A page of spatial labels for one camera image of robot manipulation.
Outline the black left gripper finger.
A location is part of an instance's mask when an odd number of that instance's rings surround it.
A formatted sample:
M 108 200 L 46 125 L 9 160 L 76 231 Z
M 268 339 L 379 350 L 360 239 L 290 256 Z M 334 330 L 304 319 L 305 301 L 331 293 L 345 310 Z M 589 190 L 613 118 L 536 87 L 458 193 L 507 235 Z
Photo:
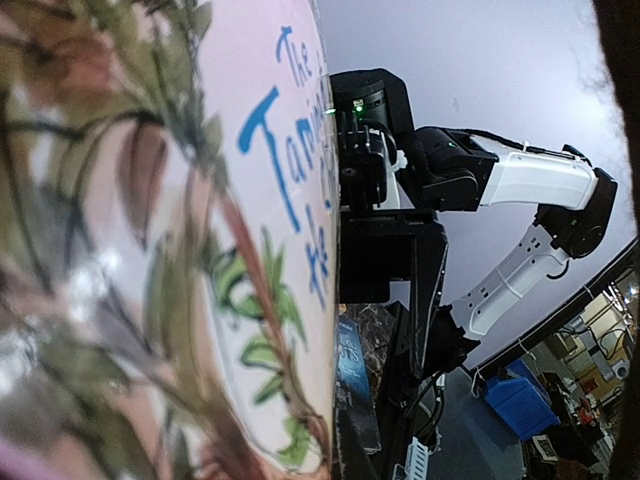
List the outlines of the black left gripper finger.
M 593 3 L 615 97 L 622 112 L 631 167 L 634 216 L 639 216 L 639 3 Z M 639 351 L 625 380 L 620 431 L 609 466 L 611 479 L 639 477 Z

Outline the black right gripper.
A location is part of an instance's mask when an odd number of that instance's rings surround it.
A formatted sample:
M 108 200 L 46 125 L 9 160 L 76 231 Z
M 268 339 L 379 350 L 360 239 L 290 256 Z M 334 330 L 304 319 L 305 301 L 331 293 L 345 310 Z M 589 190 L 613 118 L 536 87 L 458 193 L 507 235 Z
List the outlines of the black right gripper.
M 408 370 L 422 378 L 448 240 L 434 211 L 395 210 L 397 175 L 409 166 L 416 135 L 394 135 L 382 124 L 342 124 L 337 138 L 340 207 L 349 211 L 340 214 L 339 301 L 384 303 L 391 283 L 410 282 Z

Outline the Wuthering Heights dark book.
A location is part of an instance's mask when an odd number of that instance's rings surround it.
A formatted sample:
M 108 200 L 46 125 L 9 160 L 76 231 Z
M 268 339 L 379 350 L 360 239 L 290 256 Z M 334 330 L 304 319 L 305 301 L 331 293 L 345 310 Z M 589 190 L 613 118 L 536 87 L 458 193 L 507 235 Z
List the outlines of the Wuthering Heights dark book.
M 335 395 L 335 406 L 347 413 L 364 452 L 379 452 L 380 433 L 359 330 L 346 315 L 338 319 Z

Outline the Taming of the Shrew book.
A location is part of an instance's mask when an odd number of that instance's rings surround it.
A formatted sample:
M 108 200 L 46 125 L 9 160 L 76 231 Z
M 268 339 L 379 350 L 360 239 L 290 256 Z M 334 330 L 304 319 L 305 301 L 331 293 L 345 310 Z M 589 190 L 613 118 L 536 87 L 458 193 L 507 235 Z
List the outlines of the Taming of the Shrew book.
M 1 475 L 327 479 L 313 1 L 1 5 Z

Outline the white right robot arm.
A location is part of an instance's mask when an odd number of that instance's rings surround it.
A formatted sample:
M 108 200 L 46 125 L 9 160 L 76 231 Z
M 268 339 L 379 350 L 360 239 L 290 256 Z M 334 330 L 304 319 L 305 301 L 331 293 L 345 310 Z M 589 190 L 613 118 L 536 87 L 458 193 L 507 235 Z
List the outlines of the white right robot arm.
M 392 132 L 362 120 L 338 135 L 341 188 L 339 293 L 382 302 L 410 285 L 399 375 L 417 383 L 448 372 L 543 279 L 601 243 L 616 181 L 565 145 L 551 151 L 476 129 Z M 517 246 L 477 286 L 440 302 L 448 242 L 441 212 L 506 203 L 536 214 Z

